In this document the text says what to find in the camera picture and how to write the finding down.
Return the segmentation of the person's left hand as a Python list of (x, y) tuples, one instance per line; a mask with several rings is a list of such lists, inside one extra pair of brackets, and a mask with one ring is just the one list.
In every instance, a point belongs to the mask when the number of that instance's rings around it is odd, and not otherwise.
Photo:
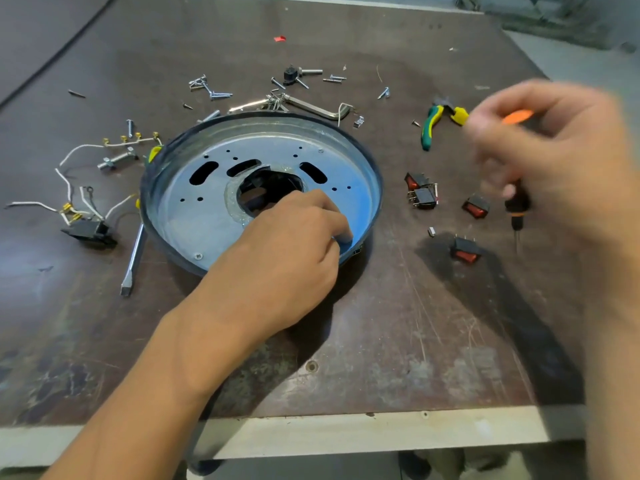
[(252, 349), (327, 297), (339, 258), (294, 244), (282, 225), (279, 201), (245, 227), (175, 312), (190, 335)]

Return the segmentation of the green yellow pliers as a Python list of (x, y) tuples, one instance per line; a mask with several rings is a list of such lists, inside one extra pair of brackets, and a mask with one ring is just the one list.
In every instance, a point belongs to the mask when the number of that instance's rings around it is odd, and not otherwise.
[(446, 114), (460, 127), (466, 124), (469, 117), (469, 113), (464, 107), (452, 104), (448, 99), (435, 98), (428, 111), (427, 119), (422, 126), (420, 145), (423, 151), (430, 151), (433, 144), (433, 130), (443, 115)]

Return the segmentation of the person's left forearm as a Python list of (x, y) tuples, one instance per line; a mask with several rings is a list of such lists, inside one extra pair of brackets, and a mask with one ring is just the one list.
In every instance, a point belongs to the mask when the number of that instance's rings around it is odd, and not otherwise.
[(171, 480), (208, 400), (277, 328), (263, 306), (185, 300), (41, 480)]

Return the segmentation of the black knob with metal shaft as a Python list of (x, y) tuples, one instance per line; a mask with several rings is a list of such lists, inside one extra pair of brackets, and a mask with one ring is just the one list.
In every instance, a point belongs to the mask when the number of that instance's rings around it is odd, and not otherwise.
[(303, 69), (301, 67), (295, 68), (293, 65), (290, 65), (284, 70), (283, 74), (283, 85), (285, 87), (292, 86), (293, 84), (299, 83), (304, 88), (309, 88), (306, 83), (302, 81), (302, 78), (305, 76), (316, 76), (322, 75), (322, 69)]

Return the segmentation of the black switch block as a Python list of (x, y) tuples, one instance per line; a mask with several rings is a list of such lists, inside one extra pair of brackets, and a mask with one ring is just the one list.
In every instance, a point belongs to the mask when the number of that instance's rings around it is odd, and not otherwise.
[(78, 240), (87, 248), (107, 250), (115, 248), (118, 244), (104, 220), (78, 219), (62, 228), (61, 232)]

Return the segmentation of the cluster of silver screws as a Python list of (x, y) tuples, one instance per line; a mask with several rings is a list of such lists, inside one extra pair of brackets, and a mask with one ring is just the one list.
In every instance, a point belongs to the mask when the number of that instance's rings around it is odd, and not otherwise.
[(202, 76), (200, 76), (199, 78), (196, 78), (194, 80), (189, 81), (189, 90), (190, 91), (196, 91), (199, 89), (204, 89), (206, 90), (206, 92), (209, 94), (209, 98), (210, 100), (221, 100), (221, 99), (226, 99), (226, 98), (231, 98), (233, 97), (233, 93), (220, 93), (217, 92), (215, 90), (213, 90), (213, 88), (210, 87), (208, 81), (207, 81), (207, 76), (205, 74), (203, 74)]

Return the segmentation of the person's right forearm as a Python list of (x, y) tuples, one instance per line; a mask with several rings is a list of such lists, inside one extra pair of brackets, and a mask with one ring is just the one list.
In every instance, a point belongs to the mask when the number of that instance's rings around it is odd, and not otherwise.
[(585, 340), (589, 480), (640, 480), (640, 310), (590, 296)]

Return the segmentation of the flat metal strip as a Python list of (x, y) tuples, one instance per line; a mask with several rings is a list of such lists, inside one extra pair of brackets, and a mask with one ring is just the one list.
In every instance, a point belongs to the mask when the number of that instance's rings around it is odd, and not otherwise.
[(243, 112), (253, 112), (253, 111), (277, 111), (280, 107), (280, 98), (277, 96), (266, 96), (263, 99), (252, 101), (249, 103), (245, 103), (242, 105), (238, 105), (235, 107), (229, 108), (227, 114), (240, 114)]

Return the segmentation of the orange black screwdriver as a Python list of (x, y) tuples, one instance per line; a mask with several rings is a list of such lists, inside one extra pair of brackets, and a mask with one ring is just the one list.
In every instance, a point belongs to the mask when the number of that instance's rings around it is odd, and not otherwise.
[[(502, 122), (506, 125), (521, 125), (530, 120), (534, 115), (534, 112), (528, 109), (521, 109), (512, 112), (502, 119)], [(505, 201), (505, 208), (510, 215), (510, 224), (514, 234), (515, 253), (518, 254), (520, 250), (520, 233), (524, 228), (525, 215), (529, 211), (531, 206), (531, 199), (522, 186), (521, 179), (513, 183), (515, 188), (513, 196)]]

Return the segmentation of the round metal appliance base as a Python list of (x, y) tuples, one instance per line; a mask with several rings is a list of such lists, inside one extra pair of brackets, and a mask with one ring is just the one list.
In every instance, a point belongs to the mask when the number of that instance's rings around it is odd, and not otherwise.
[(336, 125), (296, 113), (220, 116), (183, 131), (148, 163), (140, 213), (148, 236), (183, 269), (203, 276), (268, 203), (290, 191), (325, 192), (345, 215), (356, 255), (381, 210), (372, 154)]

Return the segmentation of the person's right hand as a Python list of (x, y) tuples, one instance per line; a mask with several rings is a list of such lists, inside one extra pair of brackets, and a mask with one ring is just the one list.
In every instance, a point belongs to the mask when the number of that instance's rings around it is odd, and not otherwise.
[(536, 210), (581, 247), (590, 296), (633, 296), (640, 310), (640, 169), (618, 101), (587, 86), (535, 80), (519, 125), (538, 137), (523, 177)]

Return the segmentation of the silver bolt with nut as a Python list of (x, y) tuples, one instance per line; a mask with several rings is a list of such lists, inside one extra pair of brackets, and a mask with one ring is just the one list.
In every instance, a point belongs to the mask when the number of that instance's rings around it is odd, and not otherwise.
[(136, 152), (136, 150), (132, 145), (127, 145), (124, 148), (125, 148), (124, 153), (121, 153), (116, 156), (104, 157), (101, 163), (97, 165), (97, 168), (99, 170), (116, 169), (119, 164), (123, 163), (123, 161), (129, 161), (129, 160), (137, 161), (140, 159), (139, 154)]

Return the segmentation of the silver hex key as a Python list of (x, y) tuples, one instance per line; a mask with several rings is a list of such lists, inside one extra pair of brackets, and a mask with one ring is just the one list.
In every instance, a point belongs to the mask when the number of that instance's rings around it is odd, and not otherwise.
[(313, 115), (319, 116), (321, 118), (324, 118), (326, 120), (331, 120), (331, 121), (338, 121), (343, 119), (343, 117), (345, 116), (345, 114), (348, 114), (350, 107), (346, 107), (346, 112), (343, 110), (338, 110), (336, 112), (331, 112), (328, 110), (325, 110), (323, 108), (320, 108), (316, 105), (313, 104), (309, 104), (308, 102), (302, 101), (299, 98), (296, 98), (294, 96), (288, 95), (288, 94), (283, 94), (282, 95), (282, 99), (284, 100), (284, 103), (288, 103), (293, 105), (294, 107), (298, 108), (298, 109), (302, 109), (306, 112), (309, 112)]

